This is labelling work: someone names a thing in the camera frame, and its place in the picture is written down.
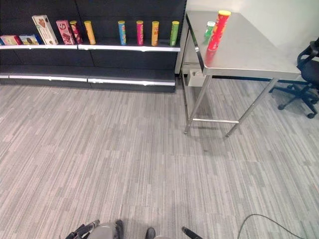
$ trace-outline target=pink can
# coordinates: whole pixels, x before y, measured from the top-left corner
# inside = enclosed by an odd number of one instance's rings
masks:
[[[138,45],[143,46],[143,21],[136,21],[136,32],[137,32],[137,39]]]

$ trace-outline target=black shelving unit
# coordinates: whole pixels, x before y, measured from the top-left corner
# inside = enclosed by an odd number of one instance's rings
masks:
[[[31,19],[77,20],[81,45],[0,46],[2,84],[41,84],[143,91],[175,91],[174,68],[186,0],[0,1],[0,34],[37,33]],[[83,21],[91,20],[96,45],[89,45]],[[126,22],[127,46],[119,43],[118,20]],[[144,21],[144,46],[136,45],[136,20]],[[159,45],[151,46],[152,21],[159,21]],[[171,22],[180,22],[170,47]]]

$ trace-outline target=gray carpet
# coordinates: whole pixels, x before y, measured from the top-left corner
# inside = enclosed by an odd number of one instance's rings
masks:
[[[237,119],[265,83],[214,80],[200,114]],[[0,234],[65,238],[81,223],[122,219],[171,239],[237,237],[251,213],[319,238],[319,116],[268,94],[230,138],[231,124],[195,122],[183,93],[0,86]],[[250,218],[241,239],[294,238]]]

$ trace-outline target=shelf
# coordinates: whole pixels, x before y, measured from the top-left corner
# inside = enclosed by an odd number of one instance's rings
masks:
[[[0,46],[0,50],[12,49],[78,49],[77,45],[6,45]]]
[[[101,44],[79,44],[79,45],[6,45],[0,46],[0,50],[9,49],[78,49],[78,50],[124,50],[124,51],[158,51],[158,52],[180,52],[179,46],[169,46],[168,40],[159,40],[158,46],[151,46],[149,39],[145,40],[143,46],[137,46],[137,44],[127,44],[122,46],[119,44],[119,40],[109,38],[100,41]]]
[[[1,66],[0,78],[175,87],[172,70],[71,66]]]

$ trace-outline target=office chair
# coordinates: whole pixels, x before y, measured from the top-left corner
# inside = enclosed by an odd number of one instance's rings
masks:
[[[319,98],[312,92],[308,91],[310,88],[317,88],[317,90],[319,90],[319,62],[313,60],[314,57],[319,57],[319,38],[316,41],[311,41],[310,45],[297,57],[297,67],[301,71],[302,78],[309,84],[302,89],[296,84],[288,85],[287,88],[275,86],[270,91],[272,92],[276,89],[295,96],[287,103],[279,105],[279,110],[283,110],[288,104],[296,99],[302,99],[303,102],[305,102],[313,111],[313,113],[308,114],[307,117],[312,119],[317,114],[314,104],[319,101]]]

